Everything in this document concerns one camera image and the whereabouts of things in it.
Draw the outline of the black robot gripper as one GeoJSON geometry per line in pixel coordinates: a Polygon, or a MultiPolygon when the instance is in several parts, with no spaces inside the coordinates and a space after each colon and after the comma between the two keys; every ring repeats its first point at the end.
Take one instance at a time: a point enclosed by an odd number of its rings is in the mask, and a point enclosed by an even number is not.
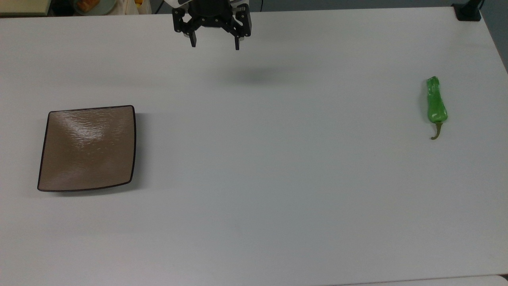
{"type": "Polygon", "coordinates": [[[193,48],[200,27],[219,28],[231,34],[235,50],[240,50],[242,38],[252,35],[248,0],[173,0],[172,16],[174,30],[189,37],[193,48]]]}

